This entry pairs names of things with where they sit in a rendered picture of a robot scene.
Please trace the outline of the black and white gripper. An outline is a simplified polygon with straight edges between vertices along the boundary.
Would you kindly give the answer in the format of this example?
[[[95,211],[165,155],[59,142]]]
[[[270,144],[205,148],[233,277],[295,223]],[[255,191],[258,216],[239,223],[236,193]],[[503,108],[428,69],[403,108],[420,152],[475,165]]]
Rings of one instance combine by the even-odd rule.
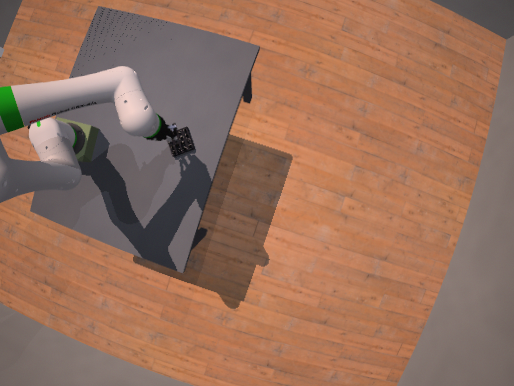
[[[167,140],[169,142],[172,142],[171,139],[174,139],[174,138],[175,138],[174,140],[177,140],[177,137],[176,137],[177,136],[177,132],[176,132],[176,130],[177,130],[176,123],[173,123],[171,126],[166,125],[165,133],[163,134],[163,136],[161,138],[157,139],[157,141],[162,141],[162,139],[164,139],[164,140]]]

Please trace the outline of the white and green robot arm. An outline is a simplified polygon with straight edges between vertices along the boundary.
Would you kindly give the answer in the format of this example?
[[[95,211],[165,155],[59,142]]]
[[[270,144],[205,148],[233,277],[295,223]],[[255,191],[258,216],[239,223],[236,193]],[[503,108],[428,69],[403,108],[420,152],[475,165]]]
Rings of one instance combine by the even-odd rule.
[[[156,141],[165,133],[166,123],[155,114],[138,74],[126,66],[70,79],[0,87],[0,135],[29,125],[29,139],[41,160],[9,158],[0,139],[0,203],[30,192],[75,188],[82,177],[75,154],[84,146],[84,132],[74,123],[50,117],[110,102],[128,134]]]

